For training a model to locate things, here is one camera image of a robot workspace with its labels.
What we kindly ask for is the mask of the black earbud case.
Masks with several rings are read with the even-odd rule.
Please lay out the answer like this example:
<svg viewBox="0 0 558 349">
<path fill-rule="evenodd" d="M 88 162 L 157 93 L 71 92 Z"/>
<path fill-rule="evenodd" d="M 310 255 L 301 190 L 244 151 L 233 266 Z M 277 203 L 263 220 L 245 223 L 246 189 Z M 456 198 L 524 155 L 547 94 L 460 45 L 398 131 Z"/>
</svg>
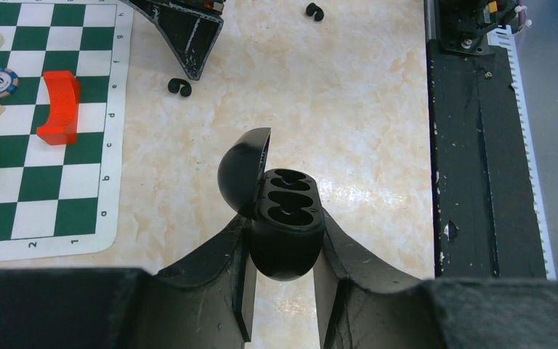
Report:
<svg viewBox="0 0 558 349">
<path fill-rule="evenodd" d="M 276 281 L 291 281 L 315 264 L 326 229 L 316 181 L 293 169 L 266 169 L 271 129 L 241 135 L 217 171 L 226 203 L 251 221 L 251 258 Z"/>
</svg>

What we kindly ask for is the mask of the black earbud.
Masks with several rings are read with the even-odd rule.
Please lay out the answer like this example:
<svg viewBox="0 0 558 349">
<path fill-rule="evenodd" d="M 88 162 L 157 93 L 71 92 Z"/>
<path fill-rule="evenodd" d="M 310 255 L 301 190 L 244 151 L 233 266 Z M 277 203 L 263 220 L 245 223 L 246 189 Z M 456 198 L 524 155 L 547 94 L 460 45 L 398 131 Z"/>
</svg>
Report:
<svg viewBox="0 0 558 349">
<path fill-rule="evenodd" d="M 185 79 L 170 79 L 167 84 L 167 89 L 170 93 L 180 94 L 182 97 L 189 97 L 192 94 L 190 82 Z"/>
<path fill-rule="evenodd" d="M 314 21 L 320 22 L 325 17 L 324 11 L 315 3 L 309 3 L 305 9 L 305 15 L 313 17 Z"/>
</svg>

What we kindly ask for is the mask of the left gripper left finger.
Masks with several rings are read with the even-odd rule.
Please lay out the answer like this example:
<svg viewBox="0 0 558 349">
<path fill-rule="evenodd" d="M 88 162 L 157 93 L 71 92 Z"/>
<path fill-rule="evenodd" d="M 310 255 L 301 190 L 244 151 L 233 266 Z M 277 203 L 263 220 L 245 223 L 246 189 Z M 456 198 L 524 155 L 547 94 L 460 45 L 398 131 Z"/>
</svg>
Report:
<svg viewBox="0 0 558 349">
<path fill-rule="evenodd" d="M 0 269 L 0 348 L 243 348 L 255 272 L 234 217 L 181 260 L 139 268 Z"/>
</svg>

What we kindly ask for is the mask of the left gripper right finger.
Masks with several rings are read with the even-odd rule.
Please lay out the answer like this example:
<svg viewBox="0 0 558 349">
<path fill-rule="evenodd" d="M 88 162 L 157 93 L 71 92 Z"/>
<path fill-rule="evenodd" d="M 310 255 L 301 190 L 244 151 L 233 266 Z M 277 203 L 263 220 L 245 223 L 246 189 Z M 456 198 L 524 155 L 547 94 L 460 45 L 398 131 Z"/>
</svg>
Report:
<svg viewBox="0 0 558 349">
<path fill-rule="evenodd" d="M 558 348 L 558 281 L 420 280 L 324 222 L 313 268 L 322 348 Z"/>
</svg>

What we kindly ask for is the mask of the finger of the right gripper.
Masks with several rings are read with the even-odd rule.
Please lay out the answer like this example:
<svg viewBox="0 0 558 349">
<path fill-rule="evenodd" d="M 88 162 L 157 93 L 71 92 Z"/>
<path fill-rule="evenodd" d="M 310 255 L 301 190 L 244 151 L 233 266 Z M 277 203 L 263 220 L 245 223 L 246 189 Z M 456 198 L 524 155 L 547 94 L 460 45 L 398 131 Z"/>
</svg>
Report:
<svg viewBox="0 0 558 349">
<path fill-rule="evenodd" d="M 198 81 L 222 30 L 223 0 L 129 0 L 158 29 L 186 76 Z"/>
</svg>

